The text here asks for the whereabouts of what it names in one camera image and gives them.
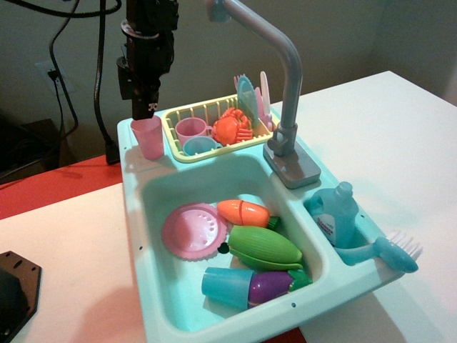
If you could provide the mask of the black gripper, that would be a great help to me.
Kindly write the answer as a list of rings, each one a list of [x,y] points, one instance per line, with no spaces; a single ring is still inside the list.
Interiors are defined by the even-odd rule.
[[[174,62],[174,38],[158,35],[153,39],[128,37],[123,56],[116,60],[121,98],[132,100],[133,120],[150,119],[159,102],[160,78]]]

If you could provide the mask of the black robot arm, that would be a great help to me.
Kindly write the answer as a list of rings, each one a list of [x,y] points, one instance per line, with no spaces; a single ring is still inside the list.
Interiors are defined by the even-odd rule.
[[[153,117],[159,102],[160,78],[174,62],[177,1],[127,1],[121,30],[123,56],[116,61],[121,97],[131,101],[134,120]]]

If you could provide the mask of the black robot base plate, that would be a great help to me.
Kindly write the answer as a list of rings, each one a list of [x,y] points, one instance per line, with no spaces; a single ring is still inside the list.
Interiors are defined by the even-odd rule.
[[[1,342],[11,342],[36,313],[41,272],[13,251],[1,253]]]

